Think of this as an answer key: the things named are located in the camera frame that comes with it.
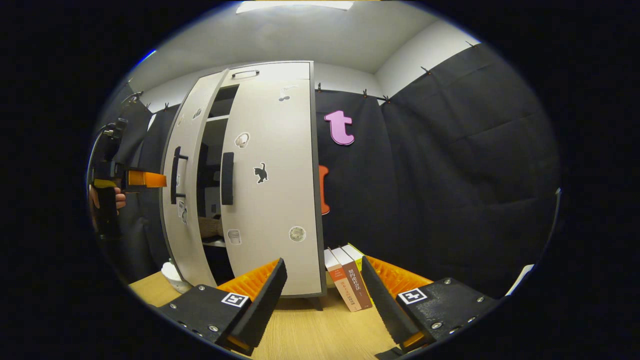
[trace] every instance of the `hand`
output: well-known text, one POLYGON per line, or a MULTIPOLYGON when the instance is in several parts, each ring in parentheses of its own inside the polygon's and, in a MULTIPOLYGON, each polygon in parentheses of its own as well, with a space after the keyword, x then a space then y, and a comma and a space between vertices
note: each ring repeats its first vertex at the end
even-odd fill
MULTIPOLYGON (((124 208, 124 206, 127 205, 126 195, 122 193, 120 188, 114 188, 114 189, 116 191, 116 209, 124 208)), ((89 185, 89 196, 93 201, 93 205, 95 205, 95 207, 99 209, 100 202, 98 201, 98 193, 95 191, 95 189, 91 185, 89 185)))

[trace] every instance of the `open cabinet door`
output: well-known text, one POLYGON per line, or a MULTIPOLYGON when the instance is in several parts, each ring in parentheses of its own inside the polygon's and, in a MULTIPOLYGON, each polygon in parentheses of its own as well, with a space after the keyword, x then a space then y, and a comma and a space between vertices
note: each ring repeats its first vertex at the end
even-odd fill
POLYGON ((287 264, 282 296, 326 291, 312 64, 231 69, 238 86, 225 132, 221 215, 234 275, 287 264))
POLYGON ((193 85, 173 121, 164 155, 169 186, 162 190, 163 229, 180 276, 192 285, 217 286, 202 248, 196 173, 207 116, 227 72, 203 76, 193 85))

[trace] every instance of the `book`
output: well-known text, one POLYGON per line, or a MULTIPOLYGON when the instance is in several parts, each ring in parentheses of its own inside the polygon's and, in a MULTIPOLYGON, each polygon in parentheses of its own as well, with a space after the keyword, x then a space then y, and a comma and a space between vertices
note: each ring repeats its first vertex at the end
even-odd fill
POLYGON ((353 292, 356 295, 356 301, 360 304, 362 309, 369 309, 372 307, 371 300, 369 299, 369 294, 367 290, 364 288, 364 281, 362 280, 362 275, 360 275, 360 271, 356 266, 355 261, 351 259, 351 256, 347 255, 342 248, 337 248, 331 250, 331 253, 338 260, 342 268, 347 273, 347 279, 349 279, 349 283, 353 288, 353 292))
MULTIPOLYGON (((342 249, 356 263, 356 266, 358 267, 358 271, 360 272, 360 276, 362 276, 362 257, 364 256, 364 254, 362 254, 358 249, 356 249, 355 246, 353 246, 350 243, 347 243, 347 245, 343 246, 342 249)), ((371 298, 371 295, 369 294, 369 290, 367 289, 367 285, 366 284, 364 284, 364 289, 367 292, 367 295, 369 296, 369 300, 371 301, 371 304, 373 304, 373 299, 371 298)))
POLYGON ((344 303, 347 304, 349 310, 360 310, 360 304, 356 302, 353 289, 347 280, 347 274, 344 272, 342 265, 340 265, 329 249, 324 251, 324 265, 326 266, 327 271, 329 271, 329 275, 333 279, 335 287, 338 289, 340 296, 344 300, 344 303))

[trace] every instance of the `table surface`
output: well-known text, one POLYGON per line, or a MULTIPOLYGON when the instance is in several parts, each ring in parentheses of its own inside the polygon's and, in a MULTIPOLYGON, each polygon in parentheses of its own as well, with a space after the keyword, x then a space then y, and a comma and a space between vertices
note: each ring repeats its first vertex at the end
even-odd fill
MULTIPOLYGON (((161 272, 130 285, 147 304, 163 306, 180 296, 161 272)), ((323 311, 307 299, 280 299, 251 359, 376 359, 397 346, 375 306, 349 311, 328 277, 323 311)))

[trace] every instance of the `black cat sticker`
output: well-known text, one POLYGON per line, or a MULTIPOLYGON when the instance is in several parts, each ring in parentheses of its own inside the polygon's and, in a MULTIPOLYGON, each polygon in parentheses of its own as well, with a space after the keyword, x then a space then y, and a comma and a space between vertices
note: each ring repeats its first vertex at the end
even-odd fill
POLYGON ((255 175, 258 175, 259 179, 258 179, 258 183, 262 184, 265 181, 269 181, 269 178, 267 177, 267 170, 265 170, 266 164, 265 163, 261 163, 262 164, 262 168, 259 167, 255 167, 253 168, 253 173, 255 175))

